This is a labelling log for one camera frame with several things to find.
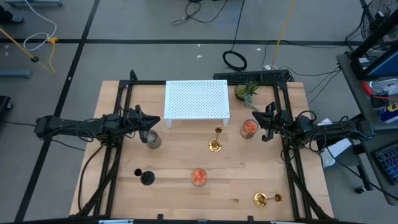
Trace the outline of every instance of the small potted plant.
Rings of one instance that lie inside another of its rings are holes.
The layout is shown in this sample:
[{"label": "small potted plant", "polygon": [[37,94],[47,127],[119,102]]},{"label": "small potted plant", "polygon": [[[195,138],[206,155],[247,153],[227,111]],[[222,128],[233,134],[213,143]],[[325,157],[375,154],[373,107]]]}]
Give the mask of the small potted plant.
[{"label": "small potted plant", "polygon": [[246,85],[238,85],[234,89],[236,98],[244,101],[248,108],[255,111],[258,111],[258,109],[253,105],[253,95],[257,94],[256,90],[259,88],[257,84],[257,82],[247,81]]}]

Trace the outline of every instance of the white cable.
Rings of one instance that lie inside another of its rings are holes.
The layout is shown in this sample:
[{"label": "white cable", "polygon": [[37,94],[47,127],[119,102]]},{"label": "white cable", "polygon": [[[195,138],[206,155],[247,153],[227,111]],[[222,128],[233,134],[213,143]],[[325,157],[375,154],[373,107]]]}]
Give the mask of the white cable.
[{"label": "white cable", "polygon": [[[45,33],[45,32],[39,32],[39,33],[33,34],[32,36],[26,38],[26,40],[24,41],[24,48],[25,48],[25,50],[33,51],[33,50],[37,50],[39,47],[43,46],[43,44],[46,43],[46,41],[47,41],[48,39],[50,39],[51,37],[54,36],[55,31],[57,31],[57,25],[56,25],[56,23],[54,23],[53,21],[51,21],[51,20],[45,18],[44,16],[40,15],[39,13],[37,13],[37,12],[32,8],[32,6],[30,6],[30,4],[29,4],[29,2],[27,2],[27,0],[25,0],[25,2],[26,2],[26,4],[30,7],[30,9],[31,9],[36,15],[40,16],[40,17],[41,17],[42,19],[44,19],[45,21],[51,22],[52,24],[54,24],[54,31],[52,32],[51,35],[49,35],[48,33]],[[42,34],[46,35],[47,38],[46,38],[41,44],[39,44],[38,46],[36,46],[36,47],[33,48],[33,49],[28,49],[28,48],[26,47],[26,42],[27,42],[29,39],[31,39],[31,38],[33,38],[33,37],[35,37],[35,36],[37,36],[37,35],[42,35]]]}]

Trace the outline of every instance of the wooden table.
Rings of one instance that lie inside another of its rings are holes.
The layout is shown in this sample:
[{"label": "wooden table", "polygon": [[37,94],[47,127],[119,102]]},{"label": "wooden table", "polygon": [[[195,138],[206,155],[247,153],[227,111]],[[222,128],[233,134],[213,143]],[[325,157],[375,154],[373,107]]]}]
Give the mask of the wooden table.
[{"label": "wooden table", "polygon": [[[95,118],[113,112],[118,83],[103,82]],[[239,130],[243,122],[253,117],[251,110],[235,98],[233,87],[229,86],[231,119],[220,134],[219,140],[223,144],[220,152],[211,152],[208,143],[216,136],[215,128],[223,126],[222,120],[174,121],[172,129],[168,129],[162,120],[153,128],[162,138],[158,149],[147,148],[138,135],[134,139],[125,138],[112,218],[156,219],[157,214],[164,214],[165,219],[247,220],[248,215],[255,220],[294,219],[285,164],[280,158],[280,136],[275,134],[273,140],[262,142],[261,135],[265,132],[262,129],[252,139],[241,137]],[[303,85],[288,83],[288,88],[292,112],[297,116],[308,109]],[[262,86],[257,92],[254,103],[264,111],[265,106],[274,101],[273,89]],[[159,115],[163,119],[164,98],[163,85],[134,85],[130,105],[141,105],[145,114]],[[87,145],[82,165],[99,145],[97,141]],[[100,151],[86,169],[81,197],[83,205],[98,186],[104,152],[104,149]],[[324,211],[332,216],[319,155],[305,149],[300,152],[307,188]],[[155,182],[150,186],[142,185],[140,178],[134,175],[137,168],[152,171]],[[195,168],[207,171],[206,185],[192,185],[190,174]],[[77,190],[78,185],[71,214],[78,211]],[[268,197],[279,193],[284,200],[281,203],[270,201],[264,208],[257,208],[253,203],[256,192],[264,192]],[[106,197],[107,193],[104,193],[101,213],[104,213]],[[301,195],[297,198],[303,215]]]}]

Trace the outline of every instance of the white perforated platform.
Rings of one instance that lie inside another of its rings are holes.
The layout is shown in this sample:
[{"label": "white perforated platform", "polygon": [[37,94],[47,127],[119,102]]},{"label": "white perforated platform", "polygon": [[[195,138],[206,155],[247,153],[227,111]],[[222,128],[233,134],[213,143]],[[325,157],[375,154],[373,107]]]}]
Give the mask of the white perforated platform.
[{"label": "white perforated platform", "polygon": [[164,119],[172,127],[174,119],[229,120],[226,80],[167,81]]}]

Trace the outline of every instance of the caster wheel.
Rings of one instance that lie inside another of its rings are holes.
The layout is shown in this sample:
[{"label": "caster wheel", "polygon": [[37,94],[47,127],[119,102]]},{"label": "caster wheel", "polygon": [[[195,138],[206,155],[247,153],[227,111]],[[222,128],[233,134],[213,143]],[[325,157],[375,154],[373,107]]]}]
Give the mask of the caster wheel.
[{"label": "caster wheel", "polygon": [[364,186],[359,186],[359,187],[355,188],[355,192],[356,192],[357,194],[362,194],[362,193],[365,192],[365,191],[366,191],[366,189],[365,189]]},{"label": "caster wheel", "polygon": [[11,101],[9,101],[7,104],[7,110],[11,110],[13,107],[14,105],[12,105]]}]

